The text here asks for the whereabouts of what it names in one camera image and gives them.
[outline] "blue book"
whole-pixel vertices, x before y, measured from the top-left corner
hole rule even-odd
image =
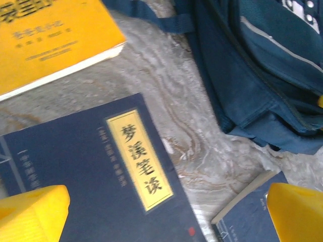
[[[60,242],[206,242],[141,94],[0,137],[0,176],[67,187]]]
[[[219,242],[280,242],[266,202],[272,183],[287,183],[283,172],[260,174],[212,220]]]

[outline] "book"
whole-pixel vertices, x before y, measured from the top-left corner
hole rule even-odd
[[[120,53],[101,0],[0,0],[0,101]]]
[[[220,242],[280,242],[267,208],[271,184],[287,183],[283,172],[258,175],[211,221]]]
[[[9,196],[65,185],[60,242],[206,242],[141,94],[0,137]]]

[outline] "backpack handle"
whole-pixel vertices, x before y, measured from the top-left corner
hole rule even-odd
[[[157,25],[168,33],[194,32],[194,24],[190,14],[179,14],[168,18],[159,18],[147,3],[140,0],[102,0],[108,9],[116,10],[128,17],[144,19]]]

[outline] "backpack zipper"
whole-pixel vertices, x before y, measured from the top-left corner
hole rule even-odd
[[[224,31],[225,35],[227,36],[227,38],[230,40],[231,44],[236,48],[236,50],[238,51],[238,53],[240,54],[240,56],[242,57],[242,59],[244,60],[244,62],[253,70],[253,72],[259,77],[259,79],[262,80],[262,82],[268,87],[270,88],[282,101],[283,103],[287,106],[287,108],[290,110],[290,112],[293,114],[293,116],[297,119],[297,121],[302,124],[305,128],[307,128],[310,131],[314,131],[316,130],[314,127],[310,126],[309,124],[305,123],[303,121],[303,118],[301,117],[301,115],[294,110],[290,104],[288,103],[288,101],[282,96],[282,94],[276,90],[274,87],[272,87],[269,82],[265,79],[265,77],[263,77],[259,71],[257,70],[258,67],[256,67],[254,65],[254,63],[252,63],[252,60],[250,60],[250,57],[245,53],[244,49],[241,47],[240,43],[237,41],[237,39],[235,38],[235,36],[227,29],[225,23],[223,22],[223,20],[221,19],[221,17],[219,16],[218,12],[216,11],[216,7],[214,6],[213,3],[214,0],[205,0],[205,3],[207,4],[207,8],[209,10],[212,11],[212,17],[215,18],[215,21],[220,25],[220,27],[222,28],[222,30]]]

